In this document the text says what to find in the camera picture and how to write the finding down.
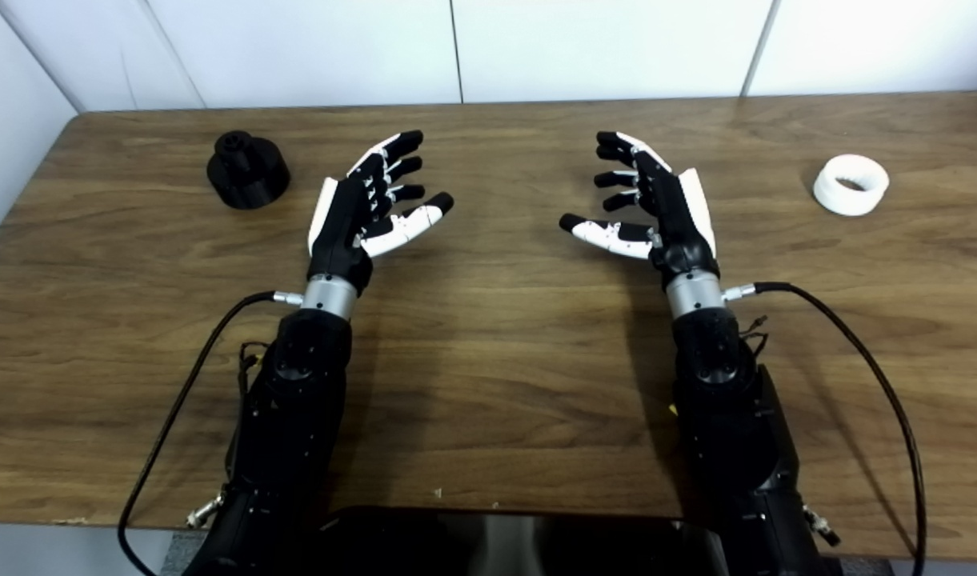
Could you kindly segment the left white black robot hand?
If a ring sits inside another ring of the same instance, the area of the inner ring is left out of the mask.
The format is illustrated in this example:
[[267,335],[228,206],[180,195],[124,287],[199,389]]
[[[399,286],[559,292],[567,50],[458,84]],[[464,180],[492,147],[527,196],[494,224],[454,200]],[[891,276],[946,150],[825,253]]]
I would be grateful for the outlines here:
[[325,178],[306,241],[306,276],[341,278],[362,294],[374,273],[374,258],[425,234],[454,206],[451,194],[425,198],[425,186],[398,185],[422,168],[415,151],[421,130],[401,132],[376,143],[344,178]]

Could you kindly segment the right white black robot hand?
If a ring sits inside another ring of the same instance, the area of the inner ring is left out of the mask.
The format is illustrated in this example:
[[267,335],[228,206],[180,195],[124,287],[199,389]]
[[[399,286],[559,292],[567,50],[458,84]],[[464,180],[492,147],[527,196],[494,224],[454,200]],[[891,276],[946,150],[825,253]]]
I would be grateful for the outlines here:
[[560,218],[561,229],[606,252],[648,260],[663,276],[664,286],[688,274],[721,277],[711,216],[696,170],[675,174],[652,146],[623,132],[600,131],[595,139],[600,159],[624,166],[595,175],[599,189],[621,187],[603,201],[603,209],[612,213],[634,206],[654,221],[634,225],[565,213]]

